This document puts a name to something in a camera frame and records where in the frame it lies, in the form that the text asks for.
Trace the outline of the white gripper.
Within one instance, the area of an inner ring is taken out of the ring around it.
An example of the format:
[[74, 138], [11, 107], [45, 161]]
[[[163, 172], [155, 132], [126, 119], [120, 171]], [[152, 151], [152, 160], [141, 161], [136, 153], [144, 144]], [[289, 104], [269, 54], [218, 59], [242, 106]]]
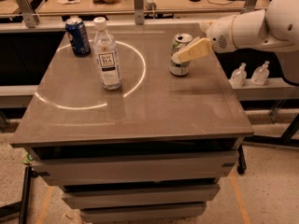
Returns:
[[186, 63], [207, 56], [213, 49], [218, 53], [236, 50], [233, 40], [233, 22], [235, 15], [220, 18], [216, 21], [200, 21], [200, 29], [208, 38], [196, 37], [185, 48], [178, 51], [178, 60]]

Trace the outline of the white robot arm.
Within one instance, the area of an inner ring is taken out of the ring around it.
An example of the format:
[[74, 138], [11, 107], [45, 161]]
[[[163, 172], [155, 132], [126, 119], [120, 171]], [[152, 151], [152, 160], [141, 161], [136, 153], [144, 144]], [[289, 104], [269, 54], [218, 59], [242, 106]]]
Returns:
[[299, 0], [272, 0], [266, 9], [203, 22], [201, 29], [205, 36], [176, 52], [175, 62], [186, 63], [211, 51], [269, 51], [277, 55], [286, 82], [299, 85]]

